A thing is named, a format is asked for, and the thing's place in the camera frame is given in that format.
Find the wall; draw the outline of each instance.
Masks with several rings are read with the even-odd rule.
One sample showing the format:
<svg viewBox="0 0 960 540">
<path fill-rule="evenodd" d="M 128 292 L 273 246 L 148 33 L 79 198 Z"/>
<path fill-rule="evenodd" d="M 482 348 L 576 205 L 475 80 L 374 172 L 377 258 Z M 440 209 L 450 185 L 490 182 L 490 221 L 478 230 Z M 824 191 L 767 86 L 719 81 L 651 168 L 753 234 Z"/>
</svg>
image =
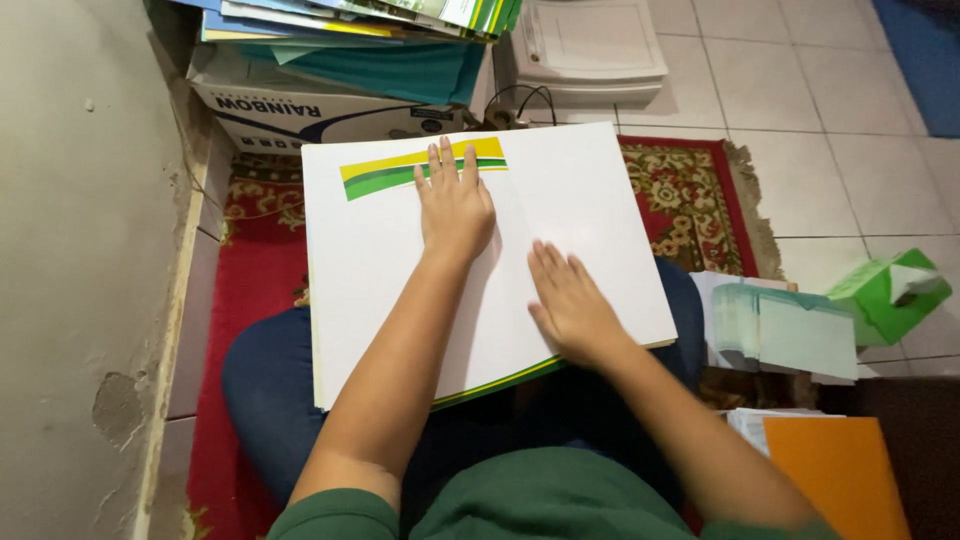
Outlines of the wall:
<svg viewBox="0 0 960 540">
<path fill-rule="evenodd" d="M 126 538 L 180 138 L 139 0 L 7 0 L 0 20 L 0 536 Z"/>
</svg>

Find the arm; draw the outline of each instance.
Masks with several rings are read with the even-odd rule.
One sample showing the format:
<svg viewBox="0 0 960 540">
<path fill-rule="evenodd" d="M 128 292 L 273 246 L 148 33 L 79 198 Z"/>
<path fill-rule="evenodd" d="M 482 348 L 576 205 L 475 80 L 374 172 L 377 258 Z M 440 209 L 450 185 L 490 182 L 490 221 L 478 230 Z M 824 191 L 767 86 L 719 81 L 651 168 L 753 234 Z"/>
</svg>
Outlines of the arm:
<svg viewBox="0 0 960 540">
<path fill-rule="evenodd" d="M 623 330 L 579 259 L 535 242 L 531 314 L 571 362 L 602 374 L 663 451 L 709 520 L 799 528 L 817 517 L 766 457 L 690 395 Z"/>
<path fill-rule="evenodd" d="M 446 137 L 430 145 L 430 183 L 414 170 L 423 255 L 396 305 L 337 397 L 288 504 L 353 487 L 399 509 L 400 484 L 437 391 L 467 274 L 490 242 L 495 215 L 468 146 L 463 180 Z"/>
</svg>

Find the forearm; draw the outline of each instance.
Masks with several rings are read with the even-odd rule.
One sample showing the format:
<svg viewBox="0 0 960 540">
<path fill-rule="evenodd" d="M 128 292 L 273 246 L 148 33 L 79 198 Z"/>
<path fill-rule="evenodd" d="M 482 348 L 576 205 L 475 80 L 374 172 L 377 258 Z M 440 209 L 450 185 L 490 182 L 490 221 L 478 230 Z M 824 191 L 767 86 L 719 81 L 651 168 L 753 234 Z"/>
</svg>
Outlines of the forearm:
<svg viewBox="0 0 960 540">
<path fill-rule="evenodd" d="M 468 270 L 468 262 L 424 255 L 331 408 L 291 503 L 349 486 L 342 484 L 350 484 L 350 468 L 359 463 L 376 484 L 371 490 L 398 505 Z"/>
<path fill-rule="evenodd" d="M 765 456 L 703 406 L 637 344 L 603 372 L 650 433 L 704 517 L 795 528 L 816 511 Z"/>
</svg>

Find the red rug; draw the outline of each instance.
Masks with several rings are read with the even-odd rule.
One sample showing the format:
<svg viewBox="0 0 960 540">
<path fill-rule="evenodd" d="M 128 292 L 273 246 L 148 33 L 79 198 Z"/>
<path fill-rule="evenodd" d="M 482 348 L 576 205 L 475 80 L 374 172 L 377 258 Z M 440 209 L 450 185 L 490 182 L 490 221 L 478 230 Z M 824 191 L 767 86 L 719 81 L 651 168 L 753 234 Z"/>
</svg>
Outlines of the red rug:
<svg viewBox="0 0 960 540">
<path fill-rule="evenodd" d="M 620 144 L 656 254 L 688 271 L 756 275 L 720 141 L 621 136 Z M 233 167 L 226 209 L 234 219 L 220 250 L 187 483 L 195 539 L 254 540 L 280 510 L 240 454 L 220 370 L 240 331 L 309 302 L 299 182 L 299 158 L 244 155 Z"/>
</svg>

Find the orange paper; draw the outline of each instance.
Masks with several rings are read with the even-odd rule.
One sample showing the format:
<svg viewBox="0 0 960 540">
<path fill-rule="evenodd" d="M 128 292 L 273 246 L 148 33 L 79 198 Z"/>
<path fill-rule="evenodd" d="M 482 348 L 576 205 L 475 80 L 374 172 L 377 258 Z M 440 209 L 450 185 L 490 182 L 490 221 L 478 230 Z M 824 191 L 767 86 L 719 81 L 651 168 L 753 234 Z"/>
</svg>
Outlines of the orange paper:
<svg viewBox="0 0 960 540">
<path fill-rule="evenodd" d="M 845 540 L 910 540 L 876 418 L 764 418 L 770 457 Z"/>
</svg>

